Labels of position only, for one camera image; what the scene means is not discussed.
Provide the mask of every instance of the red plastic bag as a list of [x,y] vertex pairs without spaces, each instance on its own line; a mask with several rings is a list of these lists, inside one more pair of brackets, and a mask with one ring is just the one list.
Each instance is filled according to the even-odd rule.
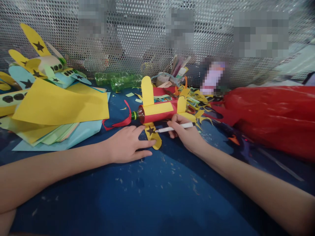
[[224,105],[255,142],[315,162],[315,87],[237,88]]

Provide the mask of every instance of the white marker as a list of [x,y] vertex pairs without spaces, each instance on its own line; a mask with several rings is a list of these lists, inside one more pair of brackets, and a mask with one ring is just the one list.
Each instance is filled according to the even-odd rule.
[[[193,123],[193,122],[190,122],[190,123],[185,123],[185,124],[181,124],[181,126],[183,128],[190,128],[190,127],[193,127],[195,126],[196,124]],[[163,132],[167,132],[167,131],[172,131],[174,130],[172,127],[166,127],[166,128],[162,128],[162,129],[158,129],[156,131],[154,131],[155,133],[163,133]]]

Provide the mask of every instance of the mesh wall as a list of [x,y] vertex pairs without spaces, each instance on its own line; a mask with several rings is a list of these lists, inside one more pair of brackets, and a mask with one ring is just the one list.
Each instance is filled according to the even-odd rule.
[[[304,0],[108,0],[102,37],[79,36],[78,1],[2,0],[0,6],[2,71],[13,62],[9,49],[27,58],[37,57],[19,26],[21,22],[54,45],[69,66],[89,77],[95,72],[118,71],[154,76],[171,64],[175,54],[191,56],[187,65],[191,86],[200,85],[200,64],[205,58],[229,62],[231,87],[259,84],[274,76],[272,69],[283,58],[233,57],[234,11],[289,11],[290,44],[306,44],[314,37],[313,8]],[[189,48],[166,47],[169,9],[194,11]]]

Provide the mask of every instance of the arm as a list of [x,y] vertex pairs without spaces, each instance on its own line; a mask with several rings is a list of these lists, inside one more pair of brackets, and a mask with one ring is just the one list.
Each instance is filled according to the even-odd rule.
[[202,159],[221,176],[233,183],[291,235],[311,235],[315,222],[315,197],[305,191],[258,170],[210,146],[196,127],[183,129],[180,124],[190,122],[174,115],[168,122],[185,147]]
[[[109,139],[84,147],[51,152],[0,167],[0,219],[47,186],[109,163],[125,163],[151,156],[155,140],[139,141],[145,126],[125,127]],[[0,224],[0,235],[4,228]]]

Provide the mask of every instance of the red paper strip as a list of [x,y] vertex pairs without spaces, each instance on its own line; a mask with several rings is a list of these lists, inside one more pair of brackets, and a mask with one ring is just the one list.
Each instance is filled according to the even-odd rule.
[[127,118],[126,118],[125,120],[123,120],[122,122],[113,124],[112,127],[109,127],[109,128],[104,125],[104,122],[105,122],[106,120],[103,120],[103,126],[104,126],[104,128],[105,128],[106,131],[109,131],[109,130],[115,128],[115,127],[122,127],[122,126],[127,126],[127,125],[130,124],[130,122],[131,122],[131,109],[130,109],[130,106],[129,106],[129,104],[127,103],[127,101],[126,101],[126,100],[124,100],[124,101],[125,101],[125,103],[126,103],[128,109],[129,109],[129,117],[127,117]]

